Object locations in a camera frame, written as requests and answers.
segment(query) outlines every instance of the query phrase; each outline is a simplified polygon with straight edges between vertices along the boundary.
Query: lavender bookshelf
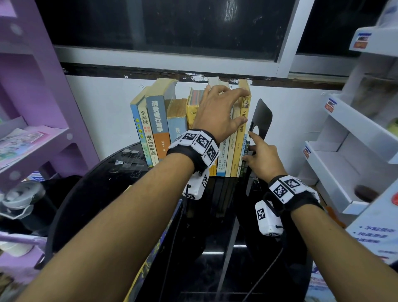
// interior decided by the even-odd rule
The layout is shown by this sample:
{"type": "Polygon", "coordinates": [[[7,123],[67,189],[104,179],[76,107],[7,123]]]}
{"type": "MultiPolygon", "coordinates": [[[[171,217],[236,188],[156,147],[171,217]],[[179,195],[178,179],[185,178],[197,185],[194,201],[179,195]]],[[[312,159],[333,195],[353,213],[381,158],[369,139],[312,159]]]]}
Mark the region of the lavender bookshelf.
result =
{"type": "Polygon", "coordinates": [[[61,176],[84,175],[99,162],[34,0],[0,0],[0,105],[8,120],[0,134],[55,128],[30,154],[0,170],[1,191],[46,162],[61,176]]]}

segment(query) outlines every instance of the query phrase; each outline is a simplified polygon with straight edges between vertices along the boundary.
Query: hand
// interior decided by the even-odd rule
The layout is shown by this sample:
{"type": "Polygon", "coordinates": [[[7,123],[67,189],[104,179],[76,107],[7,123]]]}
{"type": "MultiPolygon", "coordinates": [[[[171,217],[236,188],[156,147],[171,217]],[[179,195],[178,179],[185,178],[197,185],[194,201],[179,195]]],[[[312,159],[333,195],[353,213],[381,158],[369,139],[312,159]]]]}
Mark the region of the hand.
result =
{"type": "Polygon", "coordinates": [[[248,121],[240,116],[231,119],[231,108],[238,98],[250,94],[246,89],[238,88],[230,90],[224,85],[207,85],[203,98],[196,113],[193,123],[194,129],[202,129],[214,135],[217,143],[221,143],[228,136],[233,134],[240,125],[248,121]]]}
{"type": "Polygon", "coordinates": [[[250,149],[256,151],[256,154],[245,155],[243,160],[248,163],[257,177],[269,183],[278,175],[287,175],[276,147],[268,145],[259,135],[253,132],[249,132],[249,135],[256,144],[250,146],[250,149]]]}

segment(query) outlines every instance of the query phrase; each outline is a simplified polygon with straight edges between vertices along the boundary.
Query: black round table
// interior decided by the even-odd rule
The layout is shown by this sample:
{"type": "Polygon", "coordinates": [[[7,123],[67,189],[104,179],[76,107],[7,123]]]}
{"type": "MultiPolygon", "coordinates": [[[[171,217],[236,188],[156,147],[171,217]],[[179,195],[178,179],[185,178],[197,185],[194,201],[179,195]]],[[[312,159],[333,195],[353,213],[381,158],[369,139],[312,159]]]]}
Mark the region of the black round table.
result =
{"type": "MultiPolygon", "coordinates": [[[[129,185],[148,172],[140,143],[104,159],[69,192],[51,225],[46,261],[129,185]]],[[[201,200],[188,199],[174,243],[162,301],[242,301],[281,249],[261,235],[254,204],[264,194],[255,182],[249,197],[241,178],[210,177],[201,200]]],[[[171,242],[182,207],[154,247],[129,293],[129,301],[158,301],[171,242]]],[[[312,260],[303,282],[293,281],[282,257],[248,301],[303,301],[312,260]]]]}

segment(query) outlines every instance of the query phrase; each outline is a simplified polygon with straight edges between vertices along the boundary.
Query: wall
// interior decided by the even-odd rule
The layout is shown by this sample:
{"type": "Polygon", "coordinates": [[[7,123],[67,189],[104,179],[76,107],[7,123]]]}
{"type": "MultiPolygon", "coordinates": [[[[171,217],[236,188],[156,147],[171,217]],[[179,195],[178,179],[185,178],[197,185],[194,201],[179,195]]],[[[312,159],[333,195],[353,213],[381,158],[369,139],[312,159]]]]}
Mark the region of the wall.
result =
{"type": "MultiPolygon", "coordinates": [[[[101,160],[139,141],[129,103],[153,80],[89,76],[67,76],[67,79],[101,160]]],[[[176,97],[187,98],[190,87],[204,89],[205,86],[178,82],[176,97]]],[[[261,98],[273,113],[265,140],[277,146],[287,172],[297,175],[304,163],[304,141],[317,139],[327,117],[323,93],[329,91],[263,86],[250,89],[249,122],[261,98]]]]}

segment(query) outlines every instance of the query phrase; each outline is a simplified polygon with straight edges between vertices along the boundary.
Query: cable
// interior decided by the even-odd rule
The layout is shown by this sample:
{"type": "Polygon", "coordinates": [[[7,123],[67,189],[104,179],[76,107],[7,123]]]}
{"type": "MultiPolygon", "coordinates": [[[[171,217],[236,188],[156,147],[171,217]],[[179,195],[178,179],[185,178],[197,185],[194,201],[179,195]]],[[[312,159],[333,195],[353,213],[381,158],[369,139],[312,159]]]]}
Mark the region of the cable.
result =
{"type": "Polygon", "coordinates": [[[281,251],[279,252],[279,254],[276,256],[275,260],[271,263],[271,265],[267,268],[267,270],[265,271],[265,273],[263,273],[263,275],[261,276],[260,279],[258,279],[258,281],[256,282],[256,284],[252,287],[251,290],[249,290],[248,294],[246,295],[246,297],[242,300],[242,302],[245,302],[246,299],[248,298],[248,296],[252,293],[252,291],[256,288],[256,286],[260,283],[260,281],[264,278],[264,276],[266,275],[266,273],[271,269],[271,267],[274,265],[274,263],[278,260],[279,256],[281,255],[281,253],[283,252],[283,247],[281,248],[281,251]]]}
{"type": "Polygon", "coordinates": [[[176,235],[177,235],[177,231],[178,231],[178,227],[179,227],[179,223],[181,222],[181,218],[185,212],[185,207],[187,205],[187,200],[188,200],[188,188],[190,188],[191,186],[189,184],[187,184],[187,190],[185,191],[185,198],[182,200],[182,209],[181,209],[181,214],[178,218],[178,223],[177,223],[177,228],[176,231],[174,232],[174,236],[173,236],[173,241],[172,241],[172,247],[170,249],[170,254],[169,254],[169,260],[167,260],[167,266],[166,266],[166,272],[164,273],[164,279],[163,279],[163,284],[162,284],[162,290],[160,291],[160,296],[159,296],[159,302],[161,302],[162,300],[162,295],[163,295],[163,290],[164,290],[164,285],[166,284],[166,279],[167,279],[167,273],[169,271],[169,265],[170,265],[170,259],[172,258],[172,253],[173,253],[173,246],[174,246],[174,241],[176,239],[176,235]]]}

